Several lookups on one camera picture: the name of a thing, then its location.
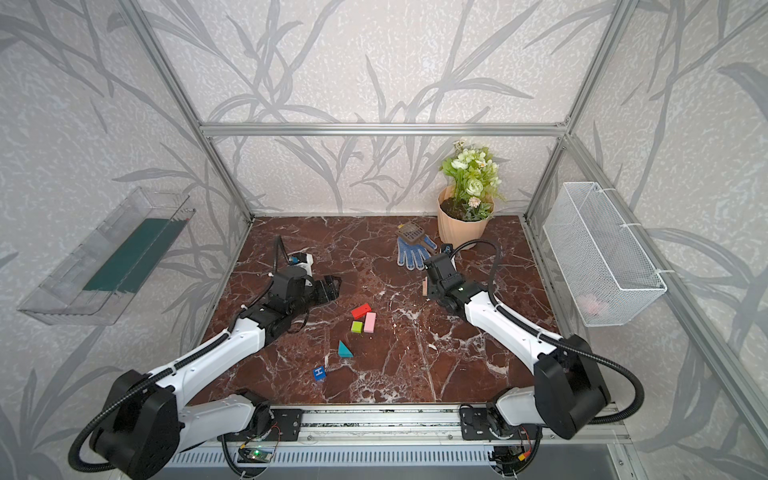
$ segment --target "brown slotted scoop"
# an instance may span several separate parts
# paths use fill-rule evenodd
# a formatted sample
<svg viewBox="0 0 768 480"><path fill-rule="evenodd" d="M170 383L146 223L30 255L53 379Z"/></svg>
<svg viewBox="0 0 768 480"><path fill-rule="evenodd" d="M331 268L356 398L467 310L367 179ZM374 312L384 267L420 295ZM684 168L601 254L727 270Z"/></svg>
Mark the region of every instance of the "brown slotted scoop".
<svg viewBox="0 0 768 480"><path fill-rule="evenodd" d="M435 249L424 241L426 235L424 229L413 222L404 223L397 229L397 236L402 238L408 245L421 245L427 249L430 255L434 255Z"/></svg>

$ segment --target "peach flower pot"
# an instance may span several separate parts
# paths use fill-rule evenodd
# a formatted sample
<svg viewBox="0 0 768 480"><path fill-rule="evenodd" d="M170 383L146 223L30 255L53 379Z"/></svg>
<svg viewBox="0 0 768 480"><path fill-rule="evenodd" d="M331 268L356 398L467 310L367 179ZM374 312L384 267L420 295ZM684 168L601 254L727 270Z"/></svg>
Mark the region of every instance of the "peach flower pot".
<svg viewBox="0 0 768 480"><path fill-rule="evenodd" d="M482 237L491 217L479 222L465 222L449 217L446 212L442 211L440 204L453 195L453 188L453 185L448 185L437 197L437 228L443 243L452 243L454 247L458 247L464 242ZM474 245L465 247L465 250L473 247Z"/></svg>

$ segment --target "brown marble surface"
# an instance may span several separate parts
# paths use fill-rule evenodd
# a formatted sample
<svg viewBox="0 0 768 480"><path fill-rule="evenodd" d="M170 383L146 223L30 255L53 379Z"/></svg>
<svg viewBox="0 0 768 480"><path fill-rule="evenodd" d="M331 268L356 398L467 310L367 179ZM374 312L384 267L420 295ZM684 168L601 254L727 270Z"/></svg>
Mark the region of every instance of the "brown marble surface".
<svg viewBox="0 0 768 480"><path fill-rule="evenodd" d="M395 231L414 220L437 244L434 217L269 217L256 219L224 290L208 339L226 328L266 285L273 236L288 253L314 255L313 274L341 276L341 297L312 309L299 333L283 334L214 380L193 403L247 387L273 404L358 402L484 402L508 386L529 386L531 373L490 335L451 317L422 296L422 271L397 266ZM496 217L483 237L504 252L498 295L518 312L557 331L541 278L517 217ZM468 278L485 283L492 248L478 245L457 257ZM376 312L374 333L350 331L350 310L364 303ZM339 340L354 357L339 357ZM316 382L312 370L325 366Z"/></svg>

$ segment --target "blue letter cube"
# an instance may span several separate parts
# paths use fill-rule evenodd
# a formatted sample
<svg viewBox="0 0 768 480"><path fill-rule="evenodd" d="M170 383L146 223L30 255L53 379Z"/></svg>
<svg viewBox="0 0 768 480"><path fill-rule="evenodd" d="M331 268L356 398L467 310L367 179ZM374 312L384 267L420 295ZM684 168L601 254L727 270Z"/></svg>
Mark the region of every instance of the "blue letter cube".
<svg viewBox="0 0 768 480"><path fill-rule="evenodd" d="M312 373L315 375L315 380L322 380L326 378L326 369L322 366L317 367L312 371Z"/></svg>

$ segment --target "wallpaper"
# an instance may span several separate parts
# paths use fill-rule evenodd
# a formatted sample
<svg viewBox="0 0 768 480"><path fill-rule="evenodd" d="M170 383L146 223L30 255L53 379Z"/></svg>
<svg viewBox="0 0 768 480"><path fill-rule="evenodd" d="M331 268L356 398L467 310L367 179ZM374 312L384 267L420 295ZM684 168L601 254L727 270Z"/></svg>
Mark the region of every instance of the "wallpaper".
<svg viewBox="0 0 768 480"><path fill-rule="evenodd" d="M141 4L209 122L563 121L614 7L613 0Z"/></svg>
<svg viewBox="0 0 768 480"><path fill-rule="evenodd" d="M196 346L247 229L131 32L112 28L117 9L0 3L3 478L83 478L66 465L74 435L124 370ZM18 312L137 186L189 193L197 212L120 319L49 326Z"/></svg>
<svg viewBox="0 0 768 480"><path fill-rule="evenodd" d="M438 169L458 137L222 137L217 148L267 215L434 214L448 183ZM464 137L499 163L498 214L520 214L554 147L552 137Z"/></svg>
<svg viewBox="0 0 768 480"><path fill-rule="evenodd" d="M577 127L764 392L766 45L764 0L636 12Z"/></svg>
<svg viewBox="0 0 768 480"><path fill-rule="evenodd" d="M624 326L584 327L542 227L562 182L587 180L566 152L543 186L545 196L530 222L565 309L560 321L587 339L593 351L626 366L643 383L645 403L624 423L648 478L768 478L768 458L663 296ZM622 408L629 405L634 394L629 382L602 371L613 400Z"/></svg>

